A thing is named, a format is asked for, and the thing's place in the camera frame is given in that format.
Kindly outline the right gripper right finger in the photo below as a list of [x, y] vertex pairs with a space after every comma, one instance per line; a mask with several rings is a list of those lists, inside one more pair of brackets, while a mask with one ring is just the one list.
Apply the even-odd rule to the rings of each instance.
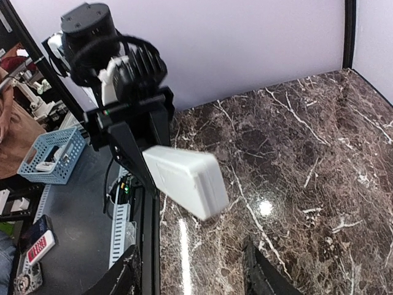
[[243, 240], [245, 294], [301, 295], [254, 245], [250, 236]]

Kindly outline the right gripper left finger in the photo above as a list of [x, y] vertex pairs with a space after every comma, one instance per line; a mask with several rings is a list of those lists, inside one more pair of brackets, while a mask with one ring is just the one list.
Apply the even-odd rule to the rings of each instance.
[[93, 294], [141, 294], [141, 257], [131, 245], [93, 286]]

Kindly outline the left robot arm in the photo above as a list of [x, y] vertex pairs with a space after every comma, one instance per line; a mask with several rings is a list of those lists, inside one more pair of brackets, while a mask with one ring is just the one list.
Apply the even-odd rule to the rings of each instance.
[[104, 3], [83, 3], [61, 17], [47, 52], [64, 77], [90, 88], [98, 104], [84, 114], [95, 150], [109, 146], [114, 160], [152, 195], [158, 192], [143, 152], [169, 146], [173, 92], [159, 51], [148, 41], [123, 35]]

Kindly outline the white remote control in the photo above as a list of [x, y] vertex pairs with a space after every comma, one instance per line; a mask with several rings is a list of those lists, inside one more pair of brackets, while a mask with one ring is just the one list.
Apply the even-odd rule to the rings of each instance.
[[205, 221], [229, 205], [216, 157], [207, 152], [154, 146], [142, 153], [158, 190]]

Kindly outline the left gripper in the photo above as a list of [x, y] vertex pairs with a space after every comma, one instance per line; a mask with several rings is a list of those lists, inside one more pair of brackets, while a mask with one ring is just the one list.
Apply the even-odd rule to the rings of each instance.
[[94, 150], [110, 144], [116, 162], [135, 176], [149, 194], [158, 194], [158, 189], [143, 152], [155, 145], [170, 146], [173, 97], [169, 87], [162, 87], [135, 105], [116, 102], [84, 114]]

